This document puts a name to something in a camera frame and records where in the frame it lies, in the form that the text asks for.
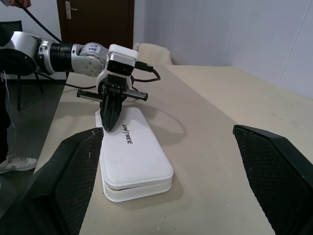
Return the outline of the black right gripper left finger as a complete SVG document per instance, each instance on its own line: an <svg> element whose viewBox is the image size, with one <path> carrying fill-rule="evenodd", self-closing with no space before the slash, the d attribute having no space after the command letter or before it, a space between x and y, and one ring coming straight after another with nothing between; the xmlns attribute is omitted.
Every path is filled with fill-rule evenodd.
<svg viewBox="0 0 313 235"><path fill-rule="evenodd" d="M0 218L2 235L77 235L100 157L102 128L63 140Z"/></svg>

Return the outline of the bystander bare hand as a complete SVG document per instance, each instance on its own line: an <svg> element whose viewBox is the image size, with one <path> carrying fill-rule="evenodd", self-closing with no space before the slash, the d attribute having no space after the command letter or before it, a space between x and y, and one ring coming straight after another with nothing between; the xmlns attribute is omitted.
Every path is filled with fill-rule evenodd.
<svg viewBox="0 0 313 235"><path fill-rule="evenodd" d="M10 6L28 9L31 6L31 0L11 0Z"/></svg>

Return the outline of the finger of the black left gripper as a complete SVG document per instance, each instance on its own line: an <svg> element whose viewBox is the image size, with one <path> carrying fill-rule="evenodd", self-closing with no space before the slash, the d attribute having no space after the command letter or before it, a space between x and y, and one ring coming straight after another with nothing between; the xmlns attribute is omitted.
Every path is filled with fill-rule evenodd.
<svg viewBox="0 0 313 235"><path fill-rule="evenodd" d="M112 96L111 100L111 119L110 119L110 130L112 130L119 119L121 110L122 110L122 102L123 97L119 94L115 94Z"/></svg>
<svg viewBox="0 0 313 235"><path fill-rule="evenodd" d="M105 129L110 129L111 113L111 95L105 94L100 106L101 121Z"/></svg>

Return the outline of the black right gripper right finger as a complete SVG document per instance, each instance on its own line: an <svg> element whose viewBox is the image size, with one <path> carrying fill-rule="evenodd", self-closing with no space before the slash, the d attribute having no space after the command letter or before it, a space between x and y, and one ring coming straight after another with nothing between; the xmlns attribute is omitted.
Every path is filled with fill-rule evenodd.
<svg viewBox="0 0 313 235"><path fill-rule="evenodd" d="M285 137L234 125L249 186L277 235L313 233L313 165Z"/></svg>

